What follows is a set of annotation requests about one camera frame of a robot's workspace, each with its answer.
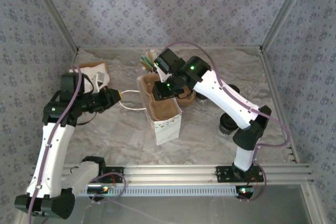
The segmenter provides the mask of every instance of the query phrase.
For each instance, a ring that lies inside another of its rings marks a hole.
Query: marble surface
[[[192,55],[209,62],[198,49],[174,49],[184,59]],[[144,74],[139,63],[141,49],[91,50],[79,56],[79,63],[105,60],[109,65],[110,85],[118,90],[137,89],[136,78]],[[268,105],[275,114],[271,93],[258,58],[258,51],[211,49],[221,71],[222,79],[235,84],[240,93],[259,106]],[[123,102],[141,108],[137,93],[124,94]],[[88,155],[102,156],[109,165],[126,164],[231,164],[236,154],[232,135],[219,135],[219,118],[223,111],[208,101],[202,105],[194,100],[192,105],[181,107],[180,137],[157,146],[143,111],[129,111],[116,104],[85,126],[78,126],[70,140],[66,163],[77,163]],[[92,115],[83,116],[79,122]],[[284,141],[281,128],[269,123],[260,140],[270,144]],[[288,162],[287,148],[264,148],[258,152],[260,163]]]

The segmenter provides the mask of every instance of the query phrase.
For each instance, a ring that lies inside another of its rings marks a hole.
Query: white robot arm
[[[26,194],[19,195],[15,199],[15,207],[23,212],[28,212],[30,202],[33,201],[31,213],[33,216],[43,215],[67,219],[75,205],[75,197],[91,180],[106,172],[103,158],[86,157],[70,176],[64,181],[61,180],[66,151],[78,117],[83,112],[102,113],[121,100],[119,91],[109,89],[107,86],[100,89],[99,93],[84,93],[85,86],[82,82],[75,102],[51,136],[56,121],[61,118],[74,94],[78,81],[77,76],[77,73],[63,74],[61,90],[56,92],[44,107],[43,140],[36,169]],[[48,154],[44,158],[47,147],[49,148]]]
[[[268,115],[271,109],[267,106],[259,107],[242,97],[230,85],[222,81],[220,86],[214,70],[197,56],[193,56],[187,62],[167,49],[160,54],[155,65],[160,75],[160,80],[155,83],[152,94],[155,100],[160,101],[172,97],[178,97],[183,93],[183,87],[188,86],[190,90],[202,94],[217,104],[227,117],[236,124],[235,129],[227,129],[227,134],[238,131],[233,136],[237,144],[236,158],[233,168],[239,172],[246,172],[251,168],[253,153],[257,141],[264,133],[268,119],[241,106],[231,98],[222,88],[226,88],[236,100],[239,100],[249,108],[259,110]]]

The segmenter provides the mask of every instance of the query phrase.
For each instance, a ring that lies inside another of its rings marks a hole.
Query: purple cable
[[[49,217],[44,218],[44,220],[43,220],[40,224],[44,224],[44,223],[46,223],[47,220],[49,220]]]
[[[63,120],[63,118],[66,116],[66,114],[69,112],[71,106],[73,105],[77,95],[78,95],[78,92],[79,92],[79,89],[80,89],[80,85],[82,83],[82,73],[80,71],[80,68],[78,65],[75,66],[78,70],[78,83],[77,83],[77,87],[76,87],[76,90],[74,92],[74,95],[72,96],[68,106],[66,107],[66,109],[63,111],[62,115],[59,117],[59,119],[57,120],[56,124],[54,125],[54,127],[52,128],[52,131],[49,135],[49,138],[48,138],[48,141],[47,141],[47,145],[46,145],[46,148],[44,150],[44,154],[43,154],[43,158],[42,158],[42,161],[41,161],[41,167],[40,167],[40,170],[38,172],[38,177],[37,177],[37,183],[36,183],[36,186],[40,186],[41,185],[41,182],[42,182],[42,175],[43,175],[43,171],[44,171],[44,167],[45,167],[45,164],[46,164],[46,160],[47,160],[47,156],[48,156],[48,152],[49,152],[49,147],[50,147],[50,143],[51,143],[51,140],[53,139],[54,135],[55,135],[55,132],[56,132],[56,129],[57,127],[59,126],[59,124],[61,123],[61,121]],[[33,205],[34,205],[34,202],[35,202],[35,199],[37,197],[37,194],[38,194],[38,188],[35,188],[34,190],[34,193],[33,193],[33,196],[31,197],[31,200],[30,200],[30,204],[29,204],[29,208],[28,208],[28,224],[31,224],[31,216],[32,216],[32,210],[33,210]]]
[[[116,172],[105,173],[105,174],[103,174],[103,175],[100,175],[100,176],[94,178],[93,180],[90,181],[90,183],[95,182],[97,179],[104,178],[104,177],[106,177],[106,176],[110,176],[110,175],[117,175],[117,176],[119,176],[119,177],[122,178],[122,181],[123,181],[123,183],[124,183],[124,187],[122,188],[121,193],[119,193],[119,195],[116,196],[116,198],[109,199],[109,200],[104,200],[104,201],[98,201],[98,202],[94,201],[93,199],[94,199],[95,197],[97,197],[97,196],[102,196],[102,197],[104,197],[104,195],[101,195],[101,194],[95,194],[95,195],[93,196],[93,198],[92,198],[92,203],[95,203],[95,204],[105,204],[105,203],[109,203],[109,202],[114,202],[114,201],[116,201],[117,199],[119,199],[119,198],[125,193],[126,188],[127,188],[127,183],[126,183],[126,179],[125,179],[124,175],[122,175],[121,173],[116,173]]]
[[[203,52],[203,53],[209,58],[209,60],[211,61],[212,65],[213,65],[213,67],[214,67],[214,71],[215,71],[215,73],[216,73],[217,81],[218,81],[220,87],[223,89],[223,91],[224,91],[230,98],[232,98],[235,102],[237,102],[237,103],[238,103],[239,105],[241,105],[242,107],[248,109],[249,111],[252,111],[252,112],[254,112],[254,113],[258,114],[258,115],[261,115],[261,116],[263,116],[263,117],[265,117],[265,118],[267,118],[267,119],[269,119],[269,120],[271,120],[271,121],[277,123],[277,124],[280,125],[281,128],[285,131],[286,136],[287,136],[287,139],[286,139],[286,141],[285,141],[284,143],[282,143],[282,144],[275,144],[275,145],[272,145],[272,144],[257,144],[257,145],[256,145],[256,149],[255,149],[255,151],[254,151],[254,153],[253,153],[252,161],[253,161],[253,164],[254,164],[254,165],[257,165],[257,166],[261,169],[261,171],[262,171],[262,173],[263,173],[263,175],[264,175],[265,185],[264,185],[264,188],[262,189],[262,191],[260,192],[260,194],[259,194],[257,197],[255,197],[255,198],[252,199],[252,200],[248,200],[248,201],[253,201],[253,200],[258,199],[258,198],[265,192],[265,190],[266,190],[267,180],[266,180],[266,173],[265,173],[264,169],[263,169],[259,164],[257,164],[257,163],[254,162],[254,161],[255,161],[255,158],[256,158],[256,155],[257,155],[257,150],[258,150],[259,148],[261,148],[261,147],[275,147],[275,148],[280,148],[280,147],[284,147],[284,146],[288,145],[288,143],[290,142],[290,133],[289,133],[289,130],[287,129],[287,127],[286,127],[283,123],[279,122],[277,119],[273,118],[272,116],[267,115],[267,114],[265,114],[265,113],[262,113],[262,112],[260,112],[260,111],[258,111],[258,110],[255,110],[255,109],[251,108],[250,106],[244,104],[243,102],[239,101],[237,98],[235,98],[235,96],[232,95],[232,94],[231,94],[231,93],[230,93],[230,92],[223,86],[222,79],[220,78],[219,71],[218,71],[218,69],[217,69],[217,65],[216,65],[215,61],[213,60],[213,58],[212,58],[212,57],[211,57],[211,56],[210,56],[210,55],[209,55],[209,54],[208,54],[202,47],[200,47],[199,45],[197,45],[197,44],[195,44],[195,43],[193,43],[193,42],[190,42],[190,41],[177,41],[177,42],[173,42],[173,43],[169,44],[168,46],[166,46],[166,47],[161,51],[161,53],[165,52],[168,48],[170,48],[171,46],[176,45],[176,44],[189,44],[189,45],[192,45],[192,46],[198,48],[198,49],[199,49],[201,52]]]

